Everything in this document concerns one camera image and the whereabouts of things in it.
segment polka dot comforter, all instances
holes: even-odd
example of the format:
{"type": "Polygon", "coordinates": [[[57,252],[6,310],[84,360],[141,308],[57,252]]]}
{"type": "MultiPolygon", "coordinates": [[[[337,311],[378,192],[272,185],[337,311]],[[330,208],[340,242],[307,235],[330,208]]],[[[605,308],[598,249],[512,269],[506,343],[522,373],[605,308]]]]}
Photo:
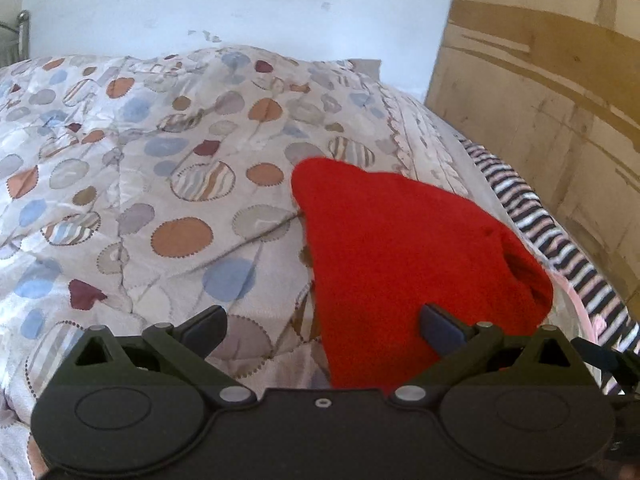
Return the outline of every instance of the polka dot comforter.
{"type": "Polygon", "coordinates": [[[426,110],[349,62],[243,46],[0,69],[3,478],[44,470],[30,413],[92,324],[132,335],[221,304],[212,364],[258,393],[326,384],[289,185],[310,156],[468,195],[426,110]]]}

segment patterned quilt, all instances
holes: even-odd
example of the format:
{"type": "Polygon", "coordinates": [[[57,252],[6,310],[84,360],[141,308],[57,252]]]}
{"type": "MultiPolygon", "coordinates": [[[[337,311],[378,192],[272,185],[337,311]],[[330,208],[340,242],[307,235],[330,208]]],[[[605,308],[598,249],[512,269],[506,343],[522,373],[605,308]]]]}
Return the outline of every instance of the patterned quilt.
{"type": "Polygon", "coordinates": [[[327,384],[289,185],[310,156],[474,198],[426,110],[349,62],[240,46],[0,70],[3,478],[44,471],[30,413],[92,324],[132,335],[221,304],[212,364],[258,393],[327,384]]]}

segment screw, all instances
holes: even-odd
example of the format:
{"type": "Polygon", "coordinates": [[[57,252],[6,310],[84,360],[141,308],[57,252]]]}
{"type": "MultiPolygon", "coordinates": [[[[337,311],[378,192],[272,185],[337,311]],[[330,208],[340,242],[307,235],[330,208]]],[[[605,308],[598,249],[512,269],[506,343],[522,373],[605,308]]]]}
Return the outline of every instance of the screw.
{"type": "Polygon", "coordinates": [[[332,405],[332,402],[329,399],[316,399],[316,406],[318,408],[328,408],[332,405]]]}
{"type": "Polygon", "coordinates": [[[220,390],[220,399],[225,402],[245,402],[252,391],[244,386],[227,386],[220,390]]]}
{"type": "Polygon", "coordinates": [[[424,391],[424,388],[414,386],[413,384],[400,386],[396,390],[396,397],[404,400],[404,402],[418,402],[419,400],[423,400],[426,395],[427,392],[424,391]]]}

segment red fabric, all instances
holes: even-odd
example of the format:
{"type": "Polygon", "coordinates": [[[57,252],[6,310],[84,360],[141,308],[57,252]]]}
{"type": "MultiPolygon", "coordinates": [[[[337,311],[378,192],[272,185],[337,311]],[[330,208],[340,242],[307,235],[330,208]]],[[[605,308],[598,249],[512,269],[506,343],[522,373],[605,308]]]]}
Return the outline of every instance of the red fabric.
{"type": "Polygon", "coordinates": [[[553,288],[506,226],[476,204],[392,173],[325,158],[298,164],[316,309],[333,386],[388,391],[437,361],[418,313],[436,303],[468,324],[530,335],[553,288]]]}

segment bed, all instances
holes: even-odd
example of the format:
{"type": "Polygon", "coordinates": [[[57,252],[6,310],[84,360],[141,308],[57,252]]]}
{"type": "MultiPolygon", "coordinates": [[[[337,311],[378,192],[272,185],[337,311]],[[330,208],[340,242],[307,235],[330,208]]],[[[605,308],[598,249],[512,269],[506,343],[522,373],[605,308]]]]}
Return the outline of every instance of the bed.
{"type": "MultiPolygon", "coordinates": [[[[347,60],[226,46],[0,68],[0,470],[46,469],[31,410],[93,324],[131,335],[221,304],[229,330],[212,364],[258,394],[329,384],[289,185],[307,157],[468,197],[551,268],[472,148],[347,60]]],[[[554,285],[548,322],[585,336],[574,308],[554,285]]]]}

